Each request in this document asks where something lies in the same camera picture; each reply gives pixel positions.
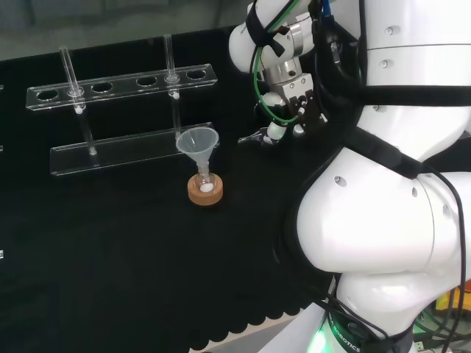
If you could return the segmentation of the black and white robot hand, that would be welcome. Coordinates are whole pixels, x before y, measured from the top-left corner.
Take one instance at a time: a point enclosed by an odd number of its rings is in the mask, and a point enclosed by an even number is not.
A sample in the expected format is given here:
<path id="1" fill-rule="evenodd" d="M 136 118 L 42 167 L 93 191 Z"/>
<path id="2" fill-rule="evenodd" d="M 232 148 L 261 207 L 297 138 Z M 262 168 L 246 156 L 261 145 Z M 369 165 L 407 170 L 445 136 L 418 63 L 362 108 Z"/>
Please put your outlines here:
<path id="1" fill-rule="evenodd" d="M 261 138 L 265 144 L 275 145 L 288 133 L 295 138 L 317 135 L 327 124 L 310 74 L 274 74 L 265 70 L 259 82 L 267 88 L 266 93 L 259 94 L 261 112 L 269 118 Z"/>

